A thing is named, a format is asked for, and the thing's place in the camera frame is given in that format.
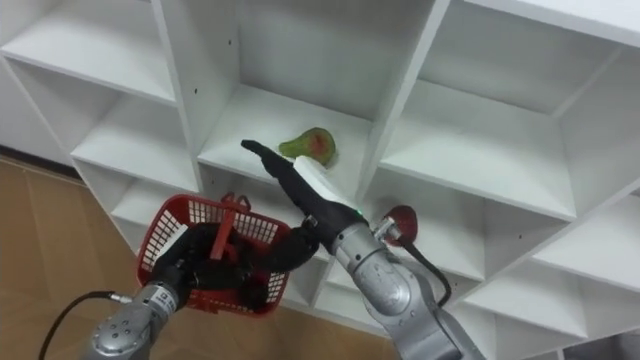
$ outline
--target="black cable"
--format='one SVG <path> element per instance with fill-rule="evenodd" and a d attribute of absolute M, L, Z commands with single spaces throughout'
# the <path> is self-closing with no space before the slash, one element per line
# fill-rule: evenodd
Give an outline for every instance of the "black cable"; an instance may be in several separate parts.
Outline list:
<path fill-rule="evenodd" d="M 53 335 L 56 333 L 56 330 L 58 330 L 58 327 L 62 323 L 62 320 L 64 320 L 64 317 L 67 316 L 69 311 L 73 310 L 74 307 L 76 307 L 78 304 L 80 304 L 81 302 L 87 299 L 109 299 L 110 300 L 111 295 L 113 294 L 115 294 L 114 291 L 91 291 L 78 297 L 77 299 L 73 300 L 69 305 L 67 305 L 67 307 L 64 308 L 64 310 L 62 310 L 60 315 L 58 315 L 58 317 L 56 318 L 56 321 L 53 322 L 53 325 L 51 325 L 51 329 L 49 329 L 47 336 L 44 338 L 44 341 L 42 342 L 42 347 L 40 348 L 40 354 L 38 355 L 38 360 L 44 360 L 44 357 L 47 354 L 47 349 L 49 348 L 49 344 L 53 339 Z"/>
<path fill-rule="evenodd" d="M 420 264 L 426 267 L 435 277 L 440 280 L 442 285 L 444 286 L 444 295 L 438 301 L 438 306 L 443 307 L 447 301 L 451 298 L 451 285 L 449 284 L 449 280 L 444 276 L 442 271 L 438 269 L 435 265 L 433 265 L 429 260 L 427 260 L 420 251 L 413 245 L 411 241 L 409 241 L 404 235 L 401 235 L 397 240 L 402 247 L 407 250 L 407 252 L 414 257 Z"/>

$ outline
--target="green fruit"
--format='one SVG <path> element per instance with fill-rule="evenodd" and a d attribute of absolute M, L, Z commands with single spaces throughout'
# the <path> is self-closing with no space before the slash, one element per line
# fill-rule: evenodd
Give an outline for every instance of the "green fruit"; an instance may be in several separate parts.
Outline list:
<path fill-rule="evenodd" d="M 289 158 L 308 156 L 327 166 L 336 153 L 336 143 L 327 130 L 313 128 L 291 141 L 283 142 L 278 146 L 278 150 L 282 155 Z"/>

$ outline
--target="basket handle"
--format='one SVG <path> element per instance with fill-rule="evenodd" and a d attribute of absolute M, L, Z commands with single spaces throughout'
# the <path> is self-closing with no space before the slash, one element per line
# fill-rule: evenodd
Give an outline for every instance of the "basket handle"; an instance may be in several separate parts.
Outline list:
<path fill-rule="evenodd" d="M 240 195 L 238 198 L 235 198 L 235 196 L 236 194 L 233 191 L 229 191 L 222 197 L 220 202 L 224 205 L 225 209 L 235 210 L 243 214 L 251 212 L 251 203 L 249 202 L 249 199 L 244 195 Z"/>
<path fill-rule="evenodd" d="M 234 198 L 235 194 L 230 191 L 221 199 L 222 205 L 225 208 L 224 219 L 222 220 L 222 224 L 220 224 L 218 234 L 216 234 L 216 240 L 213 243 L 213 248 L 211 249 L 211 259 L 222 259 L 224 248 L 225 245 L 227 245 L 227 241 L 229 240 L 229 233 L 231 233 L 231 228 L 233 227 L 233 220 L 236 217 L 236 213 L 239 212 L 242 214 L 246 214 L 251 212 L 251 203 L 246 196 L 240 195 L 237 199 Z"/>

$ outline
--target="shelf board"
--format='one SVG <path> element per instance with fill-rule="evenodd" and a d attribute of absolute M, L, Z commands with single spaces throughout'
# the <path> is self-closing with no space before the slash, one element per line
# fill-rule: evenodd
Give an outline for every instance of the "shelf board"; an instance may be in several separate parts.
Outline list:
<path fill-rule="evenodd" d="M 467 2 L 640 47 L 640 3 L 606 0 L 466 0 Z"/>
<path fill-rule="evenodd" d="M 175 105 L 153 9 L 143 1 L 66 1 L 4 45 L 2 53 Z"/>
<path fill-rule="evenodd" d="M 448 273 L 484 280 L 482 198 L 378 170 L 363 204 L 365 216 L 377 221 L 401 204 L 416 211 L 418 236 L 414 244 L 429 261 Z M 391 246 L 390 250 L 413 260 L 403 248 Z"/>
<path fill-rule="evenodd" d="M 380 166 L 563 220 L 575 219 L 557 122 L 418 80 Z"/>
<path fill-rule="evenodd" d="M 167 199 L 180 191 L 138 180 L 122 196 L 111 216 L 149 226 Z"/>
<path fill-rule="evenodd" d="M 542 265 L 522 264 L 463 302 L 541 328 L 587 337 L 576 278 Z"/>
<path fill-rule="evenodd" d="M 71 156 L 111 170 L 197 192 L 175 109 L 124 95 Z"/>
<path fill-rule="evenodd" d="M 275 184 L 259 158 L 240 142 L 257 140 L 277 151 L 278 144 L 313 127 L 327 129 L 336 142 L 338 160 L 329 168 L 329 177 L 355 194 L 370 122 L 245 85 L 239 86 L 217 120 L 198 160 Z"/>
<path fill-rule="evenodd" d="M 628 196 L 534 255 L 537 262 L 640 292 L 640 199 Z"/>

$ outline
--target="red plastic basket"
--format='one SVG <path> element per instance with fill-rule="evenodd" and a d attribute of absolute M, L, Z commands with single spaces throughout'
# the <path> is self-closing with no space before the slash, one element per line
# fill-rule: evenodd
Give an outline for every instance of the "red plastic basket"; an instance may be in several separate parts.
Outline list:
<path fill-rule="evenodd" d="M 251 204 L 245 196 L 234 199 L 234 194 L 225 195 L 221 202 L 215 202 L 191 195 L 176 195 L 168 199 L 158 211 L 138 253 L 138 281 L 145 284 L 162 246 L 181 225 L 192 226 L 201 222 L 221 223 L 211 257 L 222 256 L 231 227 L 250 241 L 256 248 L 266 250 L 277 243 L 291 230 L 287 224 L 251 212 Z M 210 313 L 219 310 L 251 317 L 261 317 L 273 311 L 282 298 L 288 273 L 255 273 L 268 279 L 269 295 L 267 306 L 260 312 L 241 305 L 236 290 L 191 291 L 187 306 Z"/>

